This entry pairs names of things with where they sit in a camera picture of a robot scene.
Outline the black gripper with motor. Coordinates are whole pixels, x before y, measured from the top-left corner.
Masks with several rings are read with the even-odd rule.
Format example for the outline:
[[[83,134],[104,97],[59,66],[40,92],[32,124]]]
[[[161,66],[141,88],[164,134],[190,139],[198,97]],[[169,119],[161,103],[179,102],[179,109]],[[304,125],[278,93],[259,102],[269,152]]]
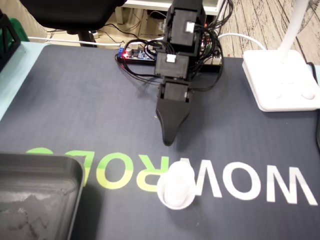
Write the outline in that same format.
[[[191,88],[188,84],[166,81],[160,85],[156,115],[160,121],[162,141],[171,146],[182,123],[191,111]]]

